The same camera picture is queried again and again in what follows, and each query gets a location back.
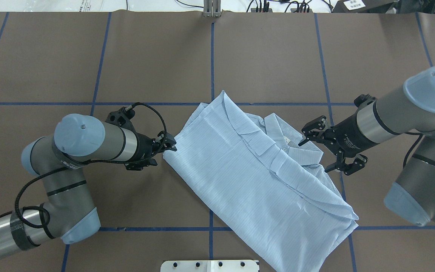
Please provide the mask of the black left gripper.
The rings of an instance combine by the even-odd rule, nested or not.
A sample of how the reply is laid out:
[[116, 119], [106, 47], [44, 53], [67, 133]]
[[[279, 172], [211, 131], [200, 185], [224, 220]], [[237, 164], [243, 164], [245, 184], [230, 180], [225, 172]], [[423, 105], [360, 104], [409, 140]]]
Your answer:
[[155, 153], [164, 153], [166, 150], [177, 151], [176, 140], [167, 131], [161, 131], [157, 138], [149, 138], [143, 134], [136, 133], [137, 150], [136, 161], [143, 162], [152, 159]]

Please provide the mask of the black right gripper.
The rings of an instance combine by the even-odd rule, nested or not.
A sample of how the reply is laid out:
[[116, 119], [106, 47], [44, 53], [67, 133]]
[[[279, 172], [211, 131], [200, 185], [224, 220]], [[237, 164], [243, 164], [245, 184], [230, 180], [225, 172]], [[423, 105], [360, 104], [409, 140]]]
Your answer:
[[[365, 168], [368, 157], [359, 153], [367, 149], [367, 138], [358, 128], [356, 113], [332, 128], [326, 116], [319, 116], [308, 122], [301, 131], [304, 139], [298, 146], [312, 141], [325, 145], [331, 153], [337, 155], [336, 162], [325, 167], [326, 173], [336, 170], [349, 176]], [[354, 161], [347, 164], [344, 155], [354, 157]]]

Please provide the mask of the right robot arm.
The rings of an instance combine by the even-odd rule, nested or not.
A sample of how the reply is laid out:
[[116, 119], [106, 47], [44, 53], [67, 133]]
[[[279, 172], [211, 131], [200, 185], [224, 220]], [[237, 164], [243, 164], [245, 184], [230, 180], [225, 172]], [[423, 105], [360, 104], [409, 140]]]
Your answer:
[[359, 95], [354, 105], [357, 110], [336, 125], [325, 116], [308, 122], [299, 146], [323, 144], [336, 157], [325, 171], [351, 175], [367, 164], [365, 150], [403, 134], [417, 135], [384, 204], [418, 227], [435, 223], [435, 66], [381, 98]]

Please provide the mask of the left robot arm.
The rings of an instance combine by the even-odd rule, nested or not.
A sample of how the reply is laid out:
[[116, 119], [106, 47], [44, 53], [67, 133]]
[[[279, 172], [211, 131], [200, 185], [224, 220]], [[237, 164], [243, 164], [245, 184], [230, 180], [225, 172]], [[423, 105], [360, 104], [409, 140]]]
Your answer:
[[88, 115], [69, 114], [57, 124], [54, 134], [38, 138], [24, 148], [23, 167], [36, 181], [43, 181], [47, 201], [14, 208], [0, 218], [0, 259], [37, 248], [60, 238], [65, 244], [80, 242], [100, 229], [83, 167], [96, 162], [123, 164], [140, 171], [156, 166], [154, 156], [176, 150], [176, 140], [167, 131], [149, 138], [135, 131], [131, 114], [111, 112], [106, 121]]

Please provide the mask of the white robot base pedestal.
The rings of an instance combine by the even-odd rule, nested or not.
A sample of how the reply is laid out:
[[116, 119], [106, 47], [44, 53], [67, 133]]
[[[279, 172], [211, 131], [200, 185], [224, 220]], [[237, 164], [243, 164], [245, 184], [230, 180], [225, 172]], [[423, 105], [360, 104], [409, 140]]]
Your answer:
[[257, 260], [169, 260], [161, 272], [260, 272]]

